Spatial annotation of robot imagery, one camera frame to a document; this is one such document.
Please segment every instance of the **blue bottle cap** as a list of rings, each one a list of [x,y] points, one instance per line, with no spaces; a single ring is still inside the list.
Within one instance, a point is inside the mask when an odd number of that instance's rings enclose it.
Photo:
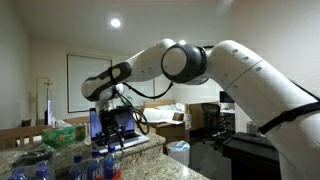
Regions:
[[[100,155],[99,150],[93,150],[91,155],[92,157],[98,157]]]
[[[39,168],[36,172],[37,177],[43,178],[48,175],[48,168]]]
[[[12,170],[12,175],[22,174],[24,173],[24,167],[18,166]]]
[[[108,152],[109,152],[109,153],[116,152],[116,147],[110,146]]]
[[[73,157],[73,162],[74,162],[74,163],[79,163],[79,162],[81,162],[81,161],[82,161],[82,155],[81,155],[81,154],[75,155],[75,156]]]

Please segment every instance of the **white robotic arm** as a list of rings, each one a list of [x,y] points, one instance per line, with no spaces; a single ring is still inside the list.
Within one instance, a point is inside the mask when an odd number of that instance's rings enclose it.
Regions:
[[[131,69],[126,70],[130,73],[123,78],[120,78],[123,71],[117,65],[112,68],[115,81],[109,77],[110,71],[109,74],[104,72],[98,77],[89,78],[82,86],[84,96],[97,101],[101,90],[114,84],[149,80],[161,73],[175,83],[190,85],[204,83],[210,78],[259,127],[266,127],[283,112],[318,101],[260,56],[234,41],[223,41],[208,51],[196,46],[177,45],[167,39],[158,44],[127,60],[125,63]],[[293,121],[284,121],[267,129],[266,137],[280,154],[282,179],[319,179],[319,112],[313,110],[302,113]]]

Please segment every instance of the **window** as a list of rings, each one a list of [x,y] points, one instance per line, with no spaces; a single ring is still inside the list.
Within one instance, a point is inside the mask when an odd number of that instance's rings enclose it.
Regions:
[[[81,85],[89,77],[97,76],[112,66],[112,61],[107,59],[67,55],[67,95],[68,112],[89,111],[95,107],[82,96]]]

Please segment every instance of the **black cable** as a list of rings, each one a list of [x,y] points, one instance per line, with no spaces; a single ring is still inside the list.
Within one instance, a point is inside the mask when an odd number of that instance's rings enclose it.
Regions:
[[[258,128],[258,130],[261,134],[267,133],[269,130],[271,130],[275,126],[278,126],[279,124],[281,124],[285,121],[290,122],[290,121],[295,120],[298,116],[301,116],[303,114],[307,114],[307,113],[310,113],[313,111],[320,110],[320,99],[317,96],[315,96],[314,94],[312,94],[311,92],[309,92],[305,88],[299,86],[294,81],[292,81],[292,80],[290,80],[290,81],[294,85],[296,85],[298,88],[300,88],[302,91],[306,92],[311,97],[315,98],[317,100],[317,102],[305,104],[305,105],[299,106],[297,108],[282,112],[279,116],[273,118],[272,120],[270,120],[269,122],[267,122],[266,124],[264,124],[263,126]]]
[[[123,84],[126,85],[126,86],[129,88],[129,90],[132,90],[133,92],[135,92],[135,93],[138,94],[139,96],[142,96],[142,97],[145,97],[145,98],[149,98],[149,99],[158,99],[158,98],[162,97],[162,96],[165,95],[165,94],[171,89],[171,87],[173,86],[173,82],[171,81],[170,84],[169,84],[169,86],[168,86],[168,88],[167,88],[167,90],[164,91],[163,93],[161,93],[161,94],[159,94],[159,95],[157,95],[157,96],[146,96],[145,94],[139,92],[138,90],[136,90],[135,88],[133,88],[133,87],[130,86],[129,84],[127,84],[127,83],[123,83]]]
[[[212,49],[214,46],[203,46],[202,48],[207,50],[207,49]]]
[[[148,123],[148,120],[147,118],[144,116],[143,112],[141,112],[139,109],[133,107],[133,105],[131,104],[131,102],[126,98],[124,97],[122,94],[118,93],[118,96],[121,100],[121,102],[124,104],[124,106],[130,110],[130,114],[132,115],[132,118],[134,118],[139,130],[141,131],[142,134],[146,135],[150,132],[150,127],[149,127],[149,123]],[[141,127],[141,123],[142,123],[142,119],[144,120],[144,123],[146,124],[147,126],[147,131],[145,132],[142,127]]]

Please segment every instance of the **white trash can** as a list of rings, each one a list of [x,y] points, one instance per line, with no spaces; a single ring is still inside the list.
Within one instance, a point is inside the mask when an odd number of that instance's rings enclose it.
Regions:
[[[177,143],[178,141],[174,141],[166,145],[168,156],[185,166],[189,166],[190,145],[187,143],[187,149],[181,151],[171,150],[170,146],[175,146]]]

